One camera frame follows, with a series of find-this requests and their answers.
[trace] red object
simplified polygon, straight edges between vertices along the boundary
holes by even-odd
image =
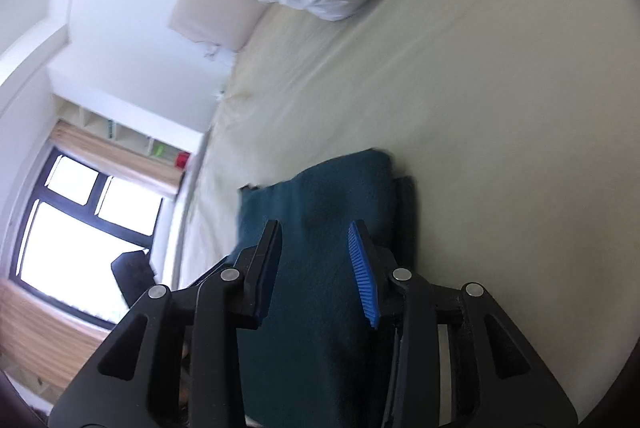
[[[175,167],[183,170],[184,167],[187,165],[187,161],[189,160],[190,156],[191,154],[189,152],[178,153],[178,156],[175,157]]]

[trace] green object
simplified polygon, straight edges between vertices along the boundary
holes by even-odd
[[[378,245],[393,249],[392,240],[401,237],[401,249],[413,249],[406,239],[415,239],[415,231],[395,228],[396,217],[415,225],[413,185],[402,187],[393,179],[391,159],[367,150],[284,183],[241,190],[232,256],[257,243],[268,219],[280,221],[283,236],[269,315],[257,331],[238,330],[244,406],[261,425],[382,424],[392,332],[373,331],[365,319],[347,230],[361,218]]]
[[[156,144],[156,147],[154,148],[154,157],[162,157],[165,148],[166,146],[162,143]]]

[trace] beige curtain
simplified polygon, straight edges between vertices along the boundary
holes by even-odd
[[[76,126],[59,121],[50,139],[60,151],[96,170],[173,198],[180,188],[182,171],[156,159],[122,148]]]
[[[66,388],[107,334],[0,280],[0,350],[42,381]]]

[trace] wooden shelf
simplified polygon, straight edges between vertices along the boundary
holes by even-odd
[[[98,115],[71,101],[62,98],[58,99],[58,116],[62,121],[102,139],[113,141],[127,150],[152,157],[171,166],[175,165],[175,159],[181,152],[180,148],[162,143],[153,137],[148,137],[137,130],[112,121],[108,117]]]

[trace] metal screw head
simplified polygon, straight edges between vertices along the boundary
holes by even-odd
[[[407,280],[411,280],[411,271],[405,269],[404,267],[398,267],[394,271],[394,278],[399,282],[406,282]]]
[[[470,283],[466,286],[466,293],[474,298],[479,298],[484,294],[484,287],[479,283]]]
[[[237,280],[240,276],[240,271],[238,269],[225,269],[220,273],[220,278],[225,282],[232,282],[233,280]]]
[[[149,298],[157,299],[162,298],[166,294],[166,287],[164,285],[154,285],[149,289]]]

